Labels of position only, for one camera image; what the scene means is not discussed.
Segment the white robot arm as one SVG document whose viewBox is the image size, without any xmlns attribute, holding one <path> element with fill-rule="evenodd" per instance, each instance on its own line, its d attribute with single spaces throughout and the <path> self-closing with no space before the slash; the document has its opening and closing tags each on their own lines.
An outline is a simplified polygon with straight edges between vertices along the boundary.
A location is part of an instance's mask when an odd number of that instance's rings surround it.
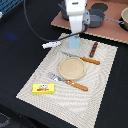
<svg viewBox="0 0 128 128">
<path fill-rule="evenodd" d="M 83 25 L 90 24 L 87 0 L 65 0 L 65 6 L 72 33 L 81 32 Z"/>
</svg>

